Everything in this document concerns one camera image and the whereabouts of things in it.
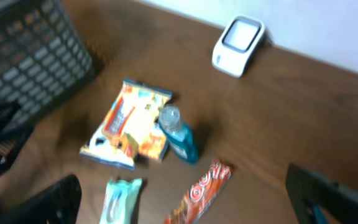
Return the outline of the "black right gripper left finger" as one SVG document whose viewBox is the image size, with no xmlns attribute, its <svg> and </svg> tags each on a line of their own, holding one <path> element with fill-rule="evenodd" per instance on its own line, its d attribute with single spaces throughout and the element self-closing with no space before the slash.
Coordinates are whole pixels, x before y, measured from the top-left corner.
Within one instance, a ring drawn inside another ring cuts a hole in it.
<svg viewBox="0 0 358 224">
<path fill-rule="evenodd" d="M 75 224 L 81 203 L 81 185 L 70 174 L 0 215 L 0 224 Z"/>
</svg>

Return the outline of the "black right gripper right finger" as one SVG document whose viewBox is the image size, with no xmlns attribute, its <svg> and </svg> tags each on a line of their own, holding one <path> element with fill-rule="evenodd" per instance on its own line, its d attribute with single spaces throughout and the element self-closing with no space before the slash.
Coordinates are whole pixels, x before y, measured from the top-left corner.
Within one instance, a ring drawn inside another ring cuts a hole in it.
<svg viewBox="0 0 358 224">
<path fill-rule="evenodd" d="M 358 191 L 291 163 L 285 187 L 299 223 L 327 223 L 323 210 L 341 223 L 358 223 Z"/>
</svg>

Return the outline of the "white wet wipes pack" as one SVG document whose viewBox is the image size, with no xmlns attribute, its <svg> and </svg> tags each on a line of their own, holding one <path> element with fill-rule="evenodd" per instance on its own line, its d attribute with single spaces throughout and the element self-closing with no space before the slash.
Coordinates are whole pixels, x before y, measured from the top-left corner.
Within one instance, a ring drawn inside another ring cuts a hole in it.
<svg viewBox="0 0 358 224">
<path fill-rule="evenodd" d="M 142 182 L 110 179 L 99 224 L 130 224 Z"/>
</svg>

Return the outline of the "yellow snack chip bag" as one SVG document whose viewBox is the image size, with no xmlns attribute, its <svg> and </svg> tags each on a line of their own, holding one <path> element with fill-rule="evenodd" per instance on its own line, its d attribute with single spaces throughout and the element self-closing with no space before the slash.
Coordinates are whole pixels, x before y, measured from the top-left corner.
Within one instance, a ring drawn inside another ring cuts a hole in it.
<svg viewBox="0 0 358 224">
<path fill-rule="evenodd" d="M 139 146 L 173 93 L 125 79 L 102 123 L 80 148 L 82 156 L 134 170 Z"/>
</svg>

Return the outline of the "orange Top chocolate bar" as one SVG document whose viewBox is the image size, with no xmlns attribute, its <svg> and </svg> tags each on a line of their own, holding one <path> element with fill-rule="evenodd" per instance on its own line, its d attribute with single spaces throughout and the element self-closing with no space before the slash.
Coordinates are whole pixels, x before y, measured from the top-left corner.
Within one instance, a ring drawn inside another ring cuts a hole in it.
<svg viewBox="0 0 358 224">
<path fill-rule="evenodd" d="M 212 204 L 234 166 L 220 159 L 212 160 L 208 171 L 184 194 L 179 206 L 164 220 L 164 224 L 194 224 Z"/>
</svg>

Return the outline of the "blue mouthwash bottle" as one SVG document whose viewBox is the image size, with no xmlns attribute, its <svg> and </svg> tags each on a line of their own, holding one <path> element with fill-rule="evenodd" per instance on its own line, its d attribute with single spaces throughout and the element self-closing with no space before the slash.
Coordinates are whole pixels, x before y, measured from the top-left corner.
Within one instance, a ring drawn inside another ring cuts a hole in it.
<svg viewBox="0 0 358 224">
<path fill-rule="evenodd" d="M 195 164 L 199 160 L 198 148 L 190 127 L 182 120 L 175 105 L 164 106 L 158 116 L 158 124 L 167 137 L 173 152 L 183 161 Z"/>
</svg>

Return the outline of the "grey plastic shopping basket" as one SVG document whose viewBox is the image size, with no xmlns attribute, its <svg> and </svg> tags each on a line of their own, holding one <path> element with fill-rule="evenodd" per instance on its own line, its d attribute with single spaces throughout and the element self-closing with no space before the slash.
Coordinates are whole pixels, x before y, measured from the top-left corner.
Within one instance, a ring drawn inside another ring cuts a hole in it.
<svg viewBox="0 0 358 224">
<path fill-rule="evenodd" d="M 0 175 L 36 122 L 94 75 L 91 54 L 61 1 L 0 1 Z"/>
</svg>

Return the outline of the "orange tissue pack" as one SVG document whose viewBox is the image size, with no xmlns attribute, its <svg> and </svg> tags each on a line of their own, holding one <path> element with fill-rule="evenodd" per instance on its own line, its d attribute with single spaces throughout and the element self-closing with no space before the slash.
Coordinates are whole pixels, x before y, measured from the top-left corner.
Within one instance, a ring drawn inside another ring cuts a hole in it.
<svg viewBox="0 0 358 224">
<path fill-rule="evenodd" d="M 158 123 L 149 131 L 139 146 L 139 154 L 148 159 L 162 162 L 168 147 L 167 137 Z"/>
</svg>

